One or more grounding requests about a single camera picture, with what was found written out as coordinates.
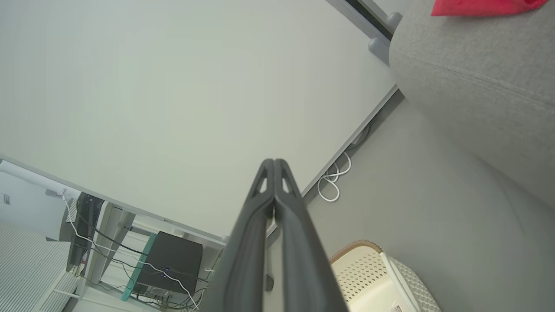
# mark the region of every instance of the black metal bar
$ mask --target black metal bar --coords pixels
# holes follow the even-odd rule
[[[130,232],[133,232],[133,233],[145,235],[145,236],[150,236],[151,234],[156,234],[156,233],[152,233],[152,232],[149,232],[149,231],[147,231],[147,230],[144,230],[144,229],[141,229],[141,228],[137,228],[137,227],[130,227],[130,228],[129,228],[129,231],[130,231]]]
[[[367,21],[369,21],[376,29],[381,32],[387,39],[391,40],[393,38],[393,31],[389,29],[385,21],[381,21],[377,16],[375,16],[366,6],[358,0],[345,0],[350,4],[357,12],[359,12]]]

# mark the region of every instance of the grey sofa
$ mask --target grey sofa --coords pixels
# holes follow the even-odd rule
[[[444,131],[555,208],[555,0],[504,17],[431,17],[414,0],[390,48],[397,85]]]

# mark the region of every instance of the wicker basket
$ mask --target wicker basket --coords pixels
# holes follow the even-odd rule
[[[351,312],[440,311],[420,278],[371,241],[349,244],[330,262]]]

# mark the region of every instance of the black cable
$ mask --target black cable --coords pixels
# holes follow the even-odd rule
[[[83,222],[85,222],[88,226],[90,226],[91,228],[93,228],[95,232],[97,232],[98,234],[104,236],[105,238],[107,238],[107,239],[108,239],[109,241],[111,241],[112,243],[116,243],[116,244],[120,245],[121,247],[123,247],[123,248],[125,248],[125,249],[127,249],[127,250],[131,250],[131,251],[134,252],[134,253],[138,253],[138,254],[141,254],[141,255],[147,255],[146,253],[142,253],[142,252],[140,252],[140,251],[138,251],[138,250],[135,250],[135,249],[133,249],[133,248],[131,248],[131,247],[127,247],[127,246],[125,246],[124,244],[119,243],[119,242],[117,242],[117,241],[111,239],[110,237],[104,235],[104,233],[100,232],[96,227],[92,226],[87,220],[85,220],[85,218],[84,218],[83,216],[81,216],[81,213],[79,213],[79,209],[76,209],[75,212],[77,212],[77,216],[79,216],[79,218],[80,218]]]
[[[76,244],[76,243],[73,243],[73,244],[76,245],[76,246],[78,246],[78,247],[84,248],[83,246],[81,246],[81,245],[79,245],[79,244]],[[108,259],[108,260],[110,260],[110,261],[113,261],[113,262],[115,262],[115,263],[121,264],[123,270],[125,271],[125,274],[127,275],[127,277],[128,277],[131,281],[133,281],[133,279],[132,279],[131,276],[129,276],[129,274],[127,273],[127,270],[125,269],[124,264],[127,265],[127,266],[129,266],[130,268],[143,270],[142,267],[139,268],[139,267],[137,267],[137,266],[130,265],[130,264],[124,262],[124,261],[121,261],[121,260],[118,260],[118,259],[109,258],[109,257],[107,257],[106,255],[104,255],[104,253],[102,253],[102,251],[100,251],[100,248],[98,248],[98,246],[97,246],[94,242],[93,242],[93,245],[94,245],[96,248],[92,248],[92,249],[93,249],[94,251],[97,251],[98,253],[100,253],[101,256],[105,257],[106,259]],[[214,268],[216,267],[216,264],[218,263],[218,260],[220,259],[222,252],[223,252],[223,249],[220,250],[220,253],[219,253],[218,256],[216,257],[216,260],[214,261],[214,264],[212,265],[211,270],[214,270]],[[187,274],[187,275],[190,275],[190,276],[192,276],[192,277],[195,277],[193,274],[190,274],[190,273],[179,272],[179,271],[176,271],[176,270],[172,270],[171,268],[169,268],[169,269],[170,269],[171,271],[175,272],[175,273],[178,273],[178,274]],[[157,273],[162,273],[162,272],[156,271],[156,272],[151,272],[151,273],[148,273],[148,272],[145,272],[145,273],[146,273],[146,274],[157,274]],[[81,275],[84,279],[86,279],[86,280],[88,280],[89,282],[91,282],[92,284],[98,285],[98,286],[104,288],[105,290],[113,290],[113,289],[117,289],[117,288],[120,288],[120,287],[126,287],[127,289],[133,291],[133,288],[135,287],[135,285],[134,285],[135,282],[133,281],[133,288],[129,288],[129,287],[127,287],[126,285],[122,285],[122,286],[114,287],[114,288],[111,288],[111,289],[106,289],[104,286],[102,286],[102,285],[100,285],[100,284],[96,284],[96,283],[92,282],[90,279],[87,279],[84,275],[82,275],[82,274],[80,274],[80,275]],[[206,280],[206,279],[201,279],[201,278],[198,278],[198,277],[196,277],[196,278],[197,278],[198,280],[200,280],[200,281],[205,282],[205,283],[209,283],[209,281]],[[194,295],[195,295],[196,293],[198,293],[199,291],[202,291],[202,290],[205,290],[205,289],[208,289],[208,288],[209,288],[209,287],[201,288],[201,289],[195,291],[195,292],[193,293],[192,296],[194,296]],[[204,293],[202,293],[202,294],[200,295],[199,300],[202,299],[203,295],[204,295]],[[158,306],[161,306],[162,308],[166,308],[166,309],[170,309],[170,310],[183,310],[183,309],[188,309],[188,308],[193,308],[193,307],[195,307],[195,306],[193,306],[193,305],[187,305],[187,304],[185,303],[186,301],[187,301],[187,302],[191,301],[191,299],[192,299],[191,297],[192,297],[192,296],[188,297],[187,299],[185,299],[185,300],[184,300],[183,302],[181,302],[180,304],[174,303],[174,304],[177,305],[177,306],[175,306],[175,307],[170,307],[170,306],[168,306],[168,305],[164,305],[163,302],[162,302],[162,305],[160,305],[160,304],[158,304],[158,303],[156,303],[156,302],[152,302],[152,301],[148,301],[148,302],[147,302],[147,301],[142,301],[142,300],[140,300],[140,299],[138,298],[138,294],[137,294],[137,300],[139,300],[140,302],[145,303],[145,304],[147,304],[147,303],[154,303],[154,304],[156,304],[156,305],[158,305]]]
[[[155,304],[155,305],[157,305],[157,306],[161,306],[161,305],[159,305],[158,303],[156,303],[156,302],[154,302],[154,301],[142,301],[142,300],[140,300],[140,299],[138,299],[138,300],[139,300],[140,302],[144,303],[144,304],[153,303],[153,304]]]
[[[84,279],[86,279],[87,281],[91,282],[92,284],[94,284],[94,285],[96,285],[96,286],[100,286],[100,287],[104,288],[104,290],[106,290],[106,291],[114,290],[114,289],[117,289],[117,288],[120,288],[120,287],[125,287],[125,288],[127,288],[127,289],[129,289],[129,290],[132,291],[132,289],[129,288],[129,287],[127,287],[127,285],[121,285],[121,286],[113,287],[113,288],[106,288],[106,287],[104,287],[102,284],[97,284],[97,283],[91,281],[90,279],[88,279],[88,278],[86,278],[86,277],[84,277],[84,276],[82,276],[82,275],[81,275],[81,277],[84,278]]]
[[[90,227],[92,227],[92,225],[90,225],[85,219],[83,219],[83,217],[79,214],[78,211],[77,211],[77,214],[79,215],[79,217],[81,218],[81,220],[83,220],[83,221],[84,221],[85,223],[87,223]],[[132,266],[132,265],[130,265],[130,264],[124,262],[124,261],[118,260],[118,259],[108,258],[106,255],[104,255],[104,253],[103,253],[102,251],[100,251],[100,248],[98,247],[98,245],[96,245],[95,242],[92,241],[92,243],[93,243],[93,245],[96,247],[96,248],[93,248],[93,250],[99,252],[99,253],[101,254],[101,256],[105,257],[106,259],[108,259],[108,260],[110,260],[110,261],[114,261],[114,262],[116,262],[116,263],[125,264],[125,265],[127,265],[127,266],[129,266],[129,267],[131,267],[131,268],[134,268],[134,269],[143,270],[142,267],[139,268],[139,267],[137,267],[137,266]],[[83,246],[78,245],[78,244],[76,244],[76,243],[73,243],[73,244],[76,245],[76,246],[79,246],[79,247],[81,247],[81,248],[84,248]],[[172,268],[168,268],[168,269],[169,269],[169,271],[172,271],[172,272],[174,272],[174,273],[182,274],[182,275],[189,275],[189,276],[191,276],[192,278],[195,278],[196,280],[200,280],[200,281],[203,281],[203,282],[205,282],[205,283],[208,283],[207,280],[202,279],[202,278],[200,278],[200,277],[198,277],[198,276],[194,276],[194,275],[191,274],[191,273],[180,272],[180,271],[177,271],[177,270],[173,270]],[[146,273],[146,274],[160,274],[160,273],[162,273],[162,272],[155,271],[155,272],[150,272],[150,273],[149,273],[149,272],[145,272],[145,273]]]
[[[137,298],[137,301],[140,301],[140,302],[142,302],[142,303],[144,303],[144,304],[153,303],[153,304],[156,304],[156,305],[160,306],[158,303],[156,303],[156,302],[154,302],[154,301],[142,301],[142,300],[140,300],[140,299],[139,299],[139,294],[136,294],[135,297]]]
[[[96,249],[94,249],[94,248],[91,247],[91,249],[93,249],[93,250],[99,252],[99,253],[100,253],[103,257],[105,257],[106,259],[108,258],[107,256],[105,256],[105,255],[102,253],[102,251],[100,251],[100,248],[98,248],[98,246],[97,246],[92,240],[90,240],[90,243],[93,243],[93,245],[97,247]],[[72,244],[75,245],[75,246],[77,246],[77,247],[80,247],[80,248],[82,248],[82,249],[88,249],[88,248],[86,248],[86,247],[84,247],[84,246],[81,246],[81,245],[76,244],[76,243],[73,243],[73,242],[72,242]]]
[[[180,307],[180,306],[183,305],[182,303],[173,303],[173,304],[175,304],[175,305],[174,305],[174,306],[170,306],[170,302],[169,302],[170,298],[171,298],[171,294],[169,294],[168,297],[166,298],[166,307],[167,307],[167,308],[173,309],[173,308],[178,308],[178,307]]]

